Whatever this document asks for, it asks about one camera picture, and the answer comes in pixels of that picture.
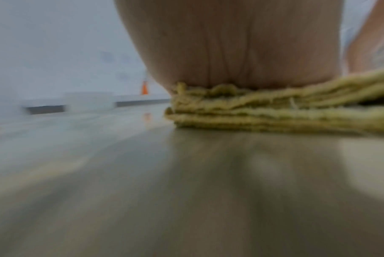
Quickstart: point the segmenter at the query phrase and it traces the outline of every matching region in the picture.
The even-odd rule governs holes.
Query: gray floor
[[[384,138],[174,130],[165,106],[0,126],[0,257],[384,256]]]

